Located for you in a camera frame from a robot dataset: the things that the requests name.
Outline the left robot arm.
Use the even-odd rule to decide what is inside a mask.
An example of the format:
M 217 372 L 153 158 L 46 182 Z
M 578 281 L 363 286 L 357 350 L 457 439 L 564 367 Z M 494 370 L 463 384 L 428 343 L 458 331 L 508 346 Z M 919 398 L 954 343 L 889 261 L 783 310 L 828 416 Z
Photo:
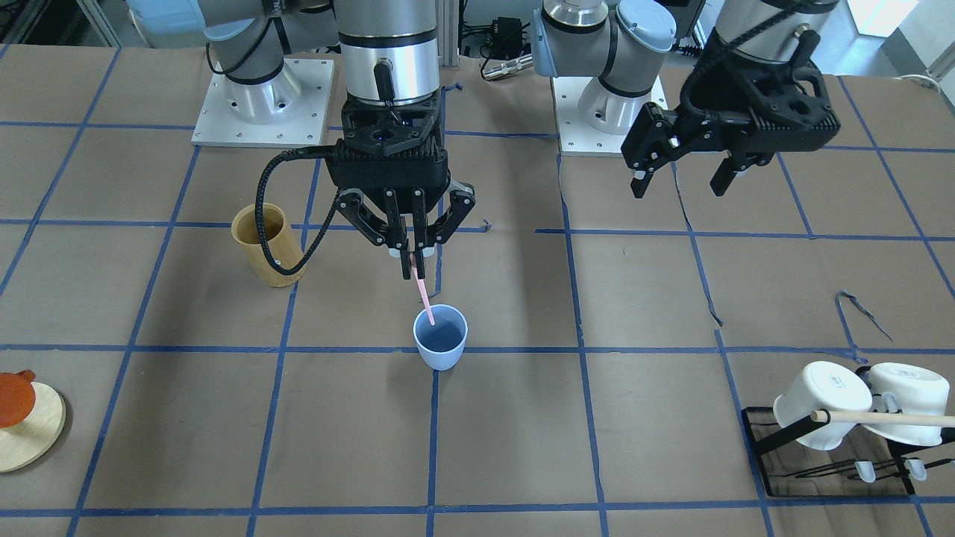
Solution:
M 624 137 L 621 155 L 644 196 L 654 173 L 690 153 L 727 153 L 710 181 L 722 196 L 737 174 L 779 152 L 821 149 L 840 129 L 812 61 L 835 1 L 727 1 L 672 111 L 649 94 L 677 41 L 655 1 L 545 1 L 530 44 L 541 76 L 584 76 L 588 125 Z

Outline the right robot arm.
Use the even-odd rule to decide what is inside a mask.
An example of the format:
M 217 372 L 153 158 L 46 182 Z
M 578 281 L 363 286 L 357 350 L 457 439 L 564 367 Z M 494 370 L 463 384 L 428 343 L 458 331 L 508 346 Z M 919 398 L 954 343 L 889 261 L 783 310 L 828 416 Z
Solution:
M 323 227 L 344 216 L 376 247 L 399 259 L 405 279 L 425 273 L 425 258 L 447 242 L 475 205 L 470 184 L 451 177 L 444 146 L 439 76 L 439 23 L 433 1 L 130 1 L 133 20 L 148 33 L 200 31 L 212 72 L 193 139 L 219 120 L 222 142 L 239 130 L 282 152 L 260 175 L 251 217 L 251 244 L 265 261 L 263 276 L 293 279 L 320 239 L 303 254 L 283 254 L 269 237 L 265 191 L 276 168 L 321 160 L 336 187 Z M 315 145 L 310 127 L 325 106 L 293 52 L 337 45 L 345 66 L 343 133 Z

